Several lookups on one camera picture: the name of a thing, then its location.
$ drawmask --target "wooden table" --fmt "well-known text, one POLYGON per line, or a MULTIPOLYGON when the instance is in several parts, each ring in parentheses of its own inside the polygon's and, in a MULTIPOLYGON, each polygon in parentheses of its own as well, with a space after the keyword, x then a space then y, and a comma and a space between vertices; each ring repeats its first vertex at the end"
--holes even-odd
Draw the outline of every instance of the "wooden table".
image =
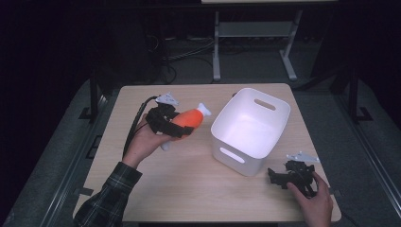
MULTIPOLYGON (((268 180, 267 168, 285 172, 287 154, 300 150, 317 156, 305 122, 286 84, 212 84, 129 86, 121 89, 84 187, 97 193, 121 160, 124 143, 138 109, 148 97, 171 92, 180 101, 177 112, 203 102, 212 112, 189 137, 160 148, 143 161, 144 175, 133 188, 125 221, 161 222, 288 222, 302 221, 296 200, 288 190, 268 180), (232 95, 251 87, 276 96, 291 107, 286 128, 268 159, 254 177, 244 177, 212 156, 211 127, 232 95)), ((155 107, 150 102, 145 109, 155 107)), ((327 181, 322 165, 316 171, 327 181)), ((89 199, 80 195, 76 211, 89 199)), ((332 220, 340 220, 335 198, 332 220)))

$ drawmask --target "person's right hand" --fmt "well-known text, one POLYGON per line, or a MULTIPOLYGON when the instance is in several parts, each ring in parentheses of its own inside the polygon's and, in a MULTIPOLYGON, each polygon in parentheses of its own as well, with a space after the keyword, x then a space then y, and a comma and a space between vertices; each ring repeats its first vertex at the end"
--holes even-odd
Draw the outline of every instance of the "person's right hand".
POLYGON ((328 185, 316 172, 312 174, 318 184, 315 197, 307 199, 293 183, 287 183, 287 187, 300 204, 305 222, 309 227, 330 226, 333 200, 330 197, 328 185))

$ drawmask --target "black device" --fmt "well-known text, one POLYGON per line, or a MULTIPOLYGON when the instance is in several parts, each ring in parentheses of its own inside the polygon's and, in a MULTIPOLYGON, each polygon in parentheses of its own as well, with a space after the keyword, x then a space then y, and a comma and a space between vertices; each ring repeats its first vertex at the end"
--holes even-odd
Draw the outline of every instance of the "black device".
POLYGON ((282 189, 288 189, 288 182, 294 183, 307 198, 316 196, 316 192, 311 187, 312 172, 315 171, 313 165, 307 166, 304 162, 288 161, 285 166, 288 173, 276 173, 268 168, 271 183, 280 185, 282 189))
MULTIPOLYGON (((127 149, 130 145, 130 142, 133 136, 139 129, 136 129, 139 119, 143 114, 145 108, 147 107, 148 103, 156 99, 157 96, 152 96, 148 98, 144 103, 142 103, 141 107, 139 108, 138 113, 135 116, 135 119, 132 122, 129 134, 127 136, 127 140, 123 150, 123 156, 127 152, 127 149)), ((162 132, 164 134, 170 135, 172 137, 181 138, 183 135, 190 135, 192 131, 195 129, 193 127, 181 127, 171 122, 171 120, 176 117, 178 114, 175 112, 175 108, 170 104, 165 104, 161 102, 157 102, 157 107, 151 108, 148 111, 146 120, 154 133, 162 132)))

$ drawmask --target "basket handle hole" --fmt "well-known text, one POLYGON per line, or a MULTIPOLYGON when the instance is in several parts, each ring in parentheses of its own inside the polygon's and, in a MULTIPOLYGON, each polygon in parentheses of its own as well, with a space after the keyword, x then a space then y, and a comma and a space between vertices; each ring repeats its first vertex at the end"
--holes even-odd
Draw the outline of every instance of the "basket handle hole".
POLYGON ((273 105, 271 105, 271 104, 269 104, 269 103, 267 103, 267 102, 264 102, 264 101, 262 101, 262 100, 260 100, 260 99, 255 99, 254 100, 254 102, 256 103, 256 104, 258 104, 258 105, 260 105, 260 106, 262 106, 262 107, 264 107, 264 108, 267 108, 267 109, 270 109, 270 110, 272 110, 272 111, 275 111, 276 110, 276 108, 275 108, 275 106, 273 106, 273 105))
POLYGON ((221 152, 223 152, 224 154, 230 156, 231 158, 233 158, 234 160, 236 160, 237 162, 244 164, 245 160, 241 157, 239 157, 238 155, 232 153, 230 150, 226 149, 226 148, 220 148, 221 152))

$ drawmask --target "white basket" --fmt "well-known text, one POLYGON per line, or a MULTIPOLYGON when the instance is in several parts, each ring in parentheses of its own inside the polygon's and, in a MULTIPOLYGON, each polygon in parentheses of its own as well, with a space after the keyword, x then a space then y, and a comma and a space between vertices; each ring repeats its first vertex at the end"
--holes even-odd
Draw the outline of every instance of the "white basket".
POLYGON ((241 89, 212 125, 213 156, 242 175, 255 175, 280 138, 289 112, 283 100, 241 89))

